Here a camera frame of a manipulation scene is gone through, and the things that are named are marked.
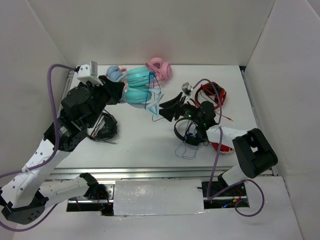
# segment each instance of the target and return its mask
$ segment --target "white table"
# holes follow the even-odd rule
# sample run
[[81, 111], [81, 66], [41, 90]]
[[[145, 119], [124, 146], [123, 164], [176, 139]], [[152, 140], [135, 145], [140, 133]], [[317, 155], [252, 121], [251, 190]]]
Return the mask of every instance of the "white table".
[[[104, 75], [109, 66], [98, 66], [98, 74]], [[128, 65], [128, 70], [141, 67]], [[222, 118], [222, 125], [240, 130], [251, 130], [257, 124], [238, 66], [215, 65], [173, 65], [173, 77], [161, 86], [164, 96], [161, 103], [176, 97], [185, 82], [195, 85], [202, 78], [217, 82], [227, 91], [223, 105], [223, 114], [232, 118]], [[79, 81], [75, 74], [71, 88]], [[200, 145], [196, 158], [183, 159], [175, 155], [181, 140], [174, 132], [175, 121], [165, 119], [152, 122], [152, 115], [144, 109], [128, 104], [107, 105], [105, 108], [118, 121], [118, 134], [112, 139], [117, 144], [94, 142], [88, 138], [83, 140], [74, 152], [62, 161], [58, 168], [180, 168], [180, 167], [211, 167], [215, 150], [211, 145]], [[187, 123], [181, 123], [183, 132]], [[187, 145], [186, 155], [192, 156], [196, 147]], [[182, 145], [178, 153], [184, 151]], [[218, 166], [234, 166], [238, 162], [236, 154], [219, 157]]]

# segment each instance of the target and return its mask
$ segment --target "white wall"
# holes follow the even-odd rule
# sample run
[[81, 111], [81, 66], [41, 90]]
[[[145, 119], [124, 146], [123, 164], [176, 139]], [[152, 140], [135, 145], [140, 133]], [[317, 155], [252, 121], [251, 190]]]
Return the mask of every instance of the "white wall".
[[72, 64], [247, 65], [274, 0], [29, 0]]
[[[23, 167], [51, 124], [47, 70], [64, 60], [24, 1], [0, 1], [0, 32], [2, 174]], [[66, 77], [65, 70], [54, 71], [56, 102], [61, 100]]]
[[319, 16], [306, 0], [277, 0], [245, 76], [306, 240], [320, 235], [319, 63]]

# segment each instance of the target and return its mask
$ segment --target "blue headphones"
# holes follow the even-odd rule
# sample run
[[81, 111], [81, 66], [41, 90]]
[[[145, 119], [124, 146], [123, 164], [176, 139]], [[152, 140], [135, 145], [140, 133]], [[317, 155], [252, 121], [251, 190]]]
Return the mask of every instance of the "blue headphones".
[[[124, 97], [128, 104], [135, 108], [146, 109], [154, 116], [159, 115], [159, 101], [164, 94], [161, 89], [150, 87], [150, 83], [156, 78], [154, 72], [143, 66], [122, 74], [118, 66], [110, 66], [106, 74], [113, 82], [120, 82], [126, 77], [128, 88]], [[157, 98], [147, 103], [152, 99], [152, 93], [157, 95]]]

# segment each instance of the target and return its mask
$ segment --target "purple cable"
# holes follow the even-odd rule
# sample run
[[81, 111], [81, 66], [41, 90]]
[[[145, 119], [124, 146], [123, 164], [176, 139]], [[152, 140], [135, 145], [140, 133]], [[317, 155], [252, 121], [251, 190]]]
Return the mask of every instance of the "purple cable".
[[[56, 111], [56, 105], [55, 105], [55, 98], [54, 98], [54, 93], [52, 90], [52, 81], [51, 81], [51, 74], [54, 68], [56, 67], [60, 67], [60, 68], [64, 68], [64, 69], [68, 69], [71, 71], [77, 71], [76, 68], [70, 67], [70, 66], [66, 66], [66, 65], [62, 65], [62, 64], [53, 64], [49, 67], [48, 69], [48, 73], [46, 76], [47, 79], [47, 87], [48, 87], [48, 93], [49, 93], [49, 99], [50, 99], [50, 105], [51, 105], [51, 112], [52, 112], [52, 118], [53, 118], [53, 126], [54, 126], [54, 136], [55, 136], [55, 142], [54, 142], [54, 149], [53, 152], [51, 154], [51, 156], [44, 162], [32, 166], [29, 168], [29, 170], [34, 170], [34, 169], [38, 169], [44, 165], [46, 165], [47, 163], [49, 163], [56, 155], [58, 149], [59, 149], [59, 124], [58, 124], [58, 117], [57, 117], [57, 111]], [[11, 172], [7, 172], [4, 174], [0, 175], [0, 179], [10, 176], [10, 175], [16, 175], [16, 174], [20, 174], [22, 173], [22, 170], [17, 170], [17, 171], [11, 171]], [[9, 226], [6, 226], [3, 222], [0, 221], [0, 226], [9, 230], [9, 231], [13, 231], [13, 232], [24, 232], [30, 229], [33, 229], [34, 227], [36, 227], [37, 225], [39, 225], [43, 220], [45, 220], [45, 218], [52, 212], [52, 210], [56, 207], [56, 205], [54, 205], [50, 211], [39, 221], [37, 222], [35, 225], [24, 228], [24, 229], [15, 229], [15, 228], [11, 228]]]
[[[218, 91], [217, 91], [217, 89], [215, 88], [214, 84], [213, 84], [210, 80], [208, 80], [208, 79], [206, 79], [206, 78], [201, 79], [200, 81], [198, 81], [193, 88], [195, 89], [195, 88], [196, 88], [201, 82], [203, 82], [203, 81], [209, 82], [209, 83], [211, 84], [211, 86], [212, 86], [215, 94], [216, 94], [217, 96], [219, 96]], [[213, 196], [210, 196], [210, 190], [211, 190], [211, 187], [212, 187], [212, 182], [213, 182], [214, 175], [215, 175], [215, 171], [216, 171], [216, 168], [217, 168], [218, 159], [219, 159], [219, 154], [220, 154], [221, 146], [222, 146], [222, 138], [223, 138], [223, 131], [222, 131], [222, 128], [221, 128], [221, 125], [220, 125], [221, 119], [222, 119], [222, 104], [221, 104], [220, 97], [218, 97], [217, 99], [218, 99], [218, 103], [219, 103], [219, 106], [220, 106], [220, 108], [219, 108], [219, 109], [220, 109], [220, 116], [219, 116], [219, 120], [218, 120], [218, 127], [219, 127], [219, 130], [220, 130], [220, 139], [219, 139], [219, 145], [218, 145], [218, 148], [217, 148], [217, 151], [216, 151], [216, 155], [215, 155], [215, 159], [214, 159], [214, 163], [213, 163], [213, 167], [212, 167], [212, 172], [211, 172], [210, 179], [209, 179], [209, 183], [208, 183], [208, 188], [207, 188], [207, 192], [206, 192], [206, 198], [207, 198], [208, 200], [212, 200], [212, 199], [218, 197], [220, 194], [222, 194], [222, 193], [224, 193], [225, 191], [227, 191], [228, 189], [233, 188], [234, 186], [237, 186], [237, 185], [239, 185], [239, 184], [242, 184], [242, 183], [244, 183], [244, 182], [246, 182], [246, 181], [251, 182], [251, 183], [253, 183], [254, 185], [256, 185], [257, 188], [259, 189], [259, 191], [261, 192], [261, 196], [262, 196], [262, 204], [261, 204], [261, 207], [259, 208], [259, 210], [258, 210], [257, 212], [255, 212], [255, 213], [253, 213], [253, 214], [248, 214], [248, 215], [247, 215], [247, 214], [243, 214], [243, 213], [239, 212], [239, 210], [237, 209], [238, 204], [239, 204], [240, 202], [245, 201], [245, 199], [241, 199], [241, 200], [239, 200], [239, 201], [237, 201], [237, 202], [235, 203], [234, 209], [235, 209], [235, 211], [236, 211], [238, 214], [240, 214], [241, 216], [244, 216], [244, 217], [254, 217], [254, 216], [258, 215], [258, 214], [262, 211], [262, 209], [264, 208], [264, 206], [265, 206], [265, 195], [264, 195], [264, 192], [262, 191], [261, 187], [260, 187], [255, 181], [253, 181], [253, 180], [251, 180], [251, 179], [242, 180], [242, 181], [236, 182], [236, 183], [234, 183], [234, 184], [231, 184], [230, 186], [227, 186], [226, 188], [224, 188], [224, 189], [222, 189], [221, 191], [217, 192], [217, 193], [214, 194]]]

